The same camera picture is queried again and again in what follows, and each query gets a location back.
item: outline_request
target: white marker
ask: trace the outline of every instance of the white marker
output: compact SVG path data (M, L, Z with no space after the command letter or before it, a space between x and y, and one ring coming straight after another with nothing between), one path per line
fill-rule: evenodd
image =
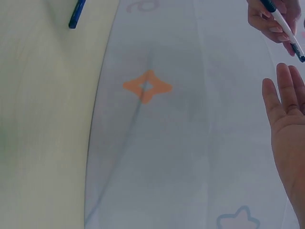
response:
M299 44L299 42L296 40L293 32L291 31L289 25L281 15L280 11L276 8L272 0L261 0L263 5L266 7L266 9L273 15L274 19L281 25L283 28L283 31L288 35L291 46L296 53L297 57L301 62L305 62L305 54Z

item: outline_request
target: blue pen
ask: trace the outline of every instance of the blue pen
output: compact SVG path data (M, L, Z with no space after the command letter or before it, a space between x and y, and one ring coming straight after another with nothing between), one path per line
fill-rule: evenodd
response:
M70 29L75 29L76 28L78 19L80 18L81 11L82 11L82 8L85 5L85 2L86 2L86 0L78 0L76 6L74 8L73 14L71 16L70 22L69 22L69 28Z

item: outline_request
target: printed pattern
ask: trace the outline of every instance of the printed pattern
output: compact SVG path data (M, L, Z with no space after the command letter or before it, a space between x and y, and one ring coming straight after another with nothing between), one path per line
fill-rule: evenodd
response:
M141 12L151 12L153 10L156 10L157 8L159 8L160 3L159 0L143 0L143 1L139 1L139 2L135 2L133 4L130 4L127 7L127 12L131 13L132 12L132 8L134 6L138 6L138 11Z
M217 229L259 229L260 221L251 217L247 206L240 207L235 214L224 214L217 218Z
M145 91L141 84L150 83L153 88ZM135 93L141 100L143 104L150 102L154 95L160 93L170 92L172 90L172 86L168 83L163 82L154 74L153 70L148 70L143 75L138 77L137 79L125 82L123 84L123 88L128 91Z

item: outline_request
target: pen cap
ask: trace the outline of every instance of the pen cap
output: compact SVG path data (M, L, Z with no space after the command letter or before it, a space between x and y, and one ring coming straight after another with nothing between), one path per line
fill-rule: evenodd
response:
M261 0L261 2L270 13L273 13L276 11L276 6L272 2L272 0Z

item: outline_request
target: blue outline star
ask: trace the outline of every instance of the blue outline star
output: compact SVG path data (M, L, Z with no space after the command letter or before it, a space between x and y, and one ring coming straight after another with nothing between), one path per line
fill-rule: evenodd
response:
M217 218L217 220L216 220L217 229L223 229L223 227L222 227L221 224L220 224L220 221L221 221L222 219L227 219L227 218L235 219L235 218L239 215L239 213L240 213L241 211L243 211L243 210L245 210L246 213L247 213L248 221L249 221L249 222L255 223L255 224L256 224L256 229L259 229L259 226L261 225L261 222L260 222L258 219L255 219L255 218L251 217L251 212L250 212L250 209L249 209L248 206L241 206L241 207L237 210L237 212L236 212L235 214L224 214L224 215L220 215L220 216Z

